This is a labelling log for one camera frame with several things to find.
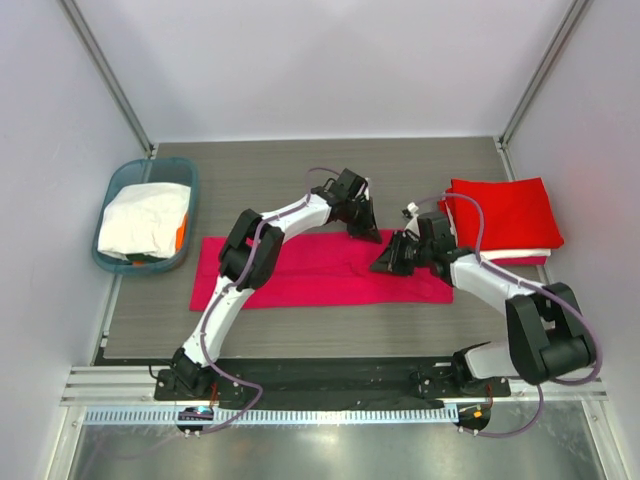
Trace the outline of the pink t shirt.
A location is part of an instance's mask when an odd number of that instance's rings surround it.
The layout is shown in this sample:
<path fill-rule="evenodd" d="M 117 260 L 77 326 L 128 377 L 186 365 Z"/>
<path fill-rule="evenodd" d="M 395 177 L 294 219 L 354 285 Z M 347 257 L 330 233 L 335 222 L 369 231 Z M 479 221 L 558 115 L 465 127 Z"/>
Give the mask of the pink t shirt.
<path fill-rule="evenodd" d="M 244 308 L 450 304 L 453 289 L 426 269 L 418 269 L 409 277 L 369 270 L 391 234 L 383 230 L 381 244 L 356 240 L 343 232 L 310 233 L 291 239 L 282 247 L 271 278 L 251 295 Z"/>

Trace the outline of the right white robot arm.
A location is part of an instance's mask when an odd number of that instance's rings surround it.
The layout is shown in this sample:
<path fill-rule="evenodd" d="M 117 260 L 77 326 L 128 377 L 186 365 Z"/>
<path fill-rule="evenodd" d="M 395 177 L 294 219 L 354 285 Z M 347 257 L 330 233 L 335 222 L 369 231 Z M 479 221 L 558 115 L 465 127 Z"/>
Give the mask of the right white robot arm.
<path fill-rule="evenodd" d="M 458 246 L 441 212 L 414 216 L 405 229 L 392 234 L 370 267 L 403 277 L 418 268 L 474 295 L 506 320 L 506 342 L 481 343 L 453 354 L 451 383 L 458 393 L 474 395 L 487 379 L 499 377 L 518 377 L 530 385 L 578 385 L 577 371 L 591 370 L 584 382 L 598 376 L 599 347 L 568 285 L 527 280 Z"/>

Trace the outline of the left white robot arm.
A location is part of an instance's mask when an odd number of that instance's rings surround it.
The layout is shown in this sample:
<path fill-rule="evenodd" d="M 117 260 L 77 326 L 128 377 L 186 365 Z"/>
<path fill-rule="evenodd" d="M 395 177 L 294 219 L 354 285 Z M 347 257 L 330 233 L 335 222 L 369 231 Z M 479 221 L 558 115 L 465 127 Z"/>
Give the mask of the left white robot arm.
<path fill-rule="evenodd" d="M 239 215 L 218 255 L 214 291 L 193 333 L 170 360 L 175 389 L 193 400 L 210 392 L 222 375 L 216 361 L 224 340 L 248 299 L 270 280 L 284 244 L 332 222 L 344 223 L 355 239 L 382 242 L 367 178 L 345 169 L 280 209 Z"/>

